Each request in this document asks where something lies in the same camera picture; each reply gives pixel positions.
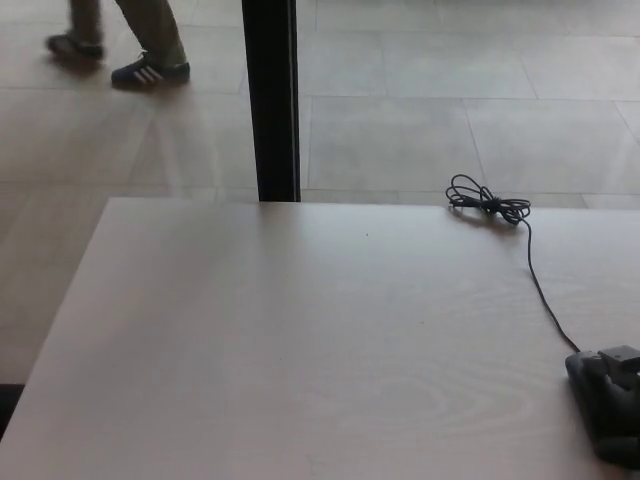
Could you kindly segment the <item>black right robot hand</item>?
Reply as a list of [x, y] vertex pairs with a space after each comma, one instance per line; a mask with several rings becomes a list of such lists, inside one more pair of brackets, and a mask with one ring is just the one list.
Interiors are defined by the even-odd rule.
[[583, 361], [593, 388], [594, 448], [603, 461], [639, 470], [639, 350], [621, 345]]

